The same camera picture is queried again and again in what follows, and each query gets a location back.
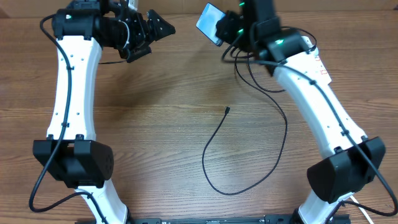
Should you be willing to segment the Galaxy smartphone blue screen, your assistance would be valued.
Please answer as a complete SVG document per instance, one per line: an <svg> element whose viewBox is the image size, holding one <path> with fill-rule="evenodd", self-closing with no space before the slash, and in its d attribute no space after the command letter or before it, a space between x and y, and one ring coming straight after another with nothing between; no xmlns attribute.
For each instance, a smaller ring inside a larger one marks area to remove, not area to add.
<svg viewBox="0 0 398 224"><path fill-rule="evenodd" d="M208 2L196 23L196 28L217 47L220 47L223 44L223 41L216 36L216 24L224 18L224 16L225 13L223 11Z"/></svg>

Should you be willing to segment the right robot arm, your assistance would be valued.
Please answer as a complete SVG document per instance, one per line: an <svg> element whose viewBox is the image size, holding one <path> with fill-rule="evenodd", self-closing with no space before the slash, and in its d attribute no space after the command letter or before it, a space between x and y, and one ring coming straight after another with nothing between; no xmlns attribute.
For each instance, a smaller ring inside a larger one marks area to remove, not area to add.
<svg viewBox="0 0 398 224"><path fill-rule="evenodd" d="M381 177L386 148L368 138L330 88L314 38L282 26L272 1L241 1L240 12L222 12L215 21L221 41L246 52L235 64L265 66L292 97L317 141L321 161L307 170L311 192L292 223L333 223L351 196Z"/></svg>

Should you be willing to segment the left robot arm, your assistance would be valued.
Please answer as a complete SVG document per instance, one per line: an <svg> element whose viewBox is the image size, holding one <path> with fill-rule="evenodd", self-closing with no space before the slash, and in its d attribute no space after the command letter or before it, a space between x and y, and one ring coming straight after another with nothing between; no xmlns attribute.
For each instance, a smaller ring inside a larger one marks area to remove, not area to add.
<svg viewBox="0 0 398 224"><path fill-rule="evenodd" d="M95 223L132 223L111 180L112 149L96 140L93 106L102 51L116 49L131 63L151 52L151 43L175 33L154 10L137 11L136 1L77 0L49 16L49 39L57 47L58 79L50 126L33 154L44 174L81 196Z"/></svg>

